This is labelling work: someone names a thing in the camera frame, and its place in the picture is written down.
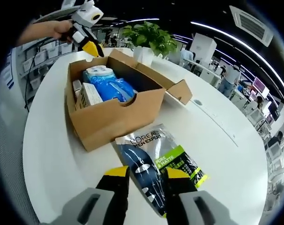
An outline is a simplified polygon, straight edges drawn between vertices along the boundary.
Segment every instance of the robotic arm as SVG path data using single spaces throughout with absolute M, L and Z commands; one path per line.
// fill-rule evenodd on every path
M 101 45 L 92 34 L 91 28 L 96 24 L 104 13 L 94 6 L 94 1 L 84 3 L 72 16 L 73 27 L 62 35 L 61 40 L 71 38 L 77 47 L 95 57 L 104 57 Z

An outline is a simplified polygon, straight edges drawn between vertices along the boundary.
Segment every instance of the face mask package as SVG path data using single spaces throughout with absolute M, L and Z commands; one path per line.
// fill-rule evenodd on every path
M 116 138 L 115 142 L 142 192 L 161 216 L 166 213 L 163 174 L 167 167 L 186 172 L 196 188 L 207 179 L 163 124 Z

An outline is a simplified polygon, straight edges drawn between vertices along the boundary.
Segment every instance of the air vent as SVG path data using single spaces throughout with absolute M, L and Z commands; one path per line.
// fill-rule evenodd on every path
M 241 9 L 234 6 L 230 6 L 230 9 L 237 27 L 262 42 L 266 47 L 269 46 L 273 33 L 265 24 Z

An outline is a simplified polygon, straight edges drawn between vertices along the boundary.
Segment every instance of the round white table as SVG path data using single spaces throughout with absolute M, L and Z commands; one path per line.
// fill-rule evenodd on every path
M 109 55 L 112 49 L 104 49 Z M 122 49 L 131 55 L 129 49 Z M 23 139 L 23 170 L 32 206 L 41 222 L 51 222 L 62 207 L 105 171 L 122 166 L 109 143 L 87 153 L 73 133 L 64 102 L 69 63 L 92 57 L 84 52 L 59 58 L 38 89 Z M 193 97 L 183 105 L 167 96 L 154 124 L 164 123 L 176 142 L 209 176 L 199 190 L 208 191 L 228 208 L 240 225 L 258 224 L 267 193 L 263 142 L 248 119 L 201 78 L 169 61 L 155 58 L 151 67 L 174 82 L 185 79 Z M 129 184 L 125 225 L 167 224 Z

